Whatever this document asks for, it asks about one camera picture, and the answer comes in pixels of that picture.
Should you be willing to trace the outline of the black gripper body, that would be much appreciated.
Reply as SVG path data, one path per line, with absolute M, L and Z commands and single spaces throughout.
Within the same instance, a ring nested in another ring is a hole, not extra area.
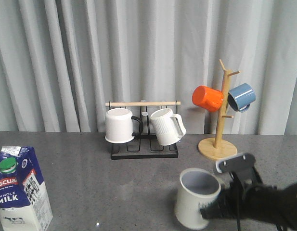
M 282 190 L 263 184 L 243 190 L 233 183 L 200 213 L 205 219 L 235 219 L 237 225 L 253 219 L 274 224 L 279 231 L 297 231 L 297 183 Z

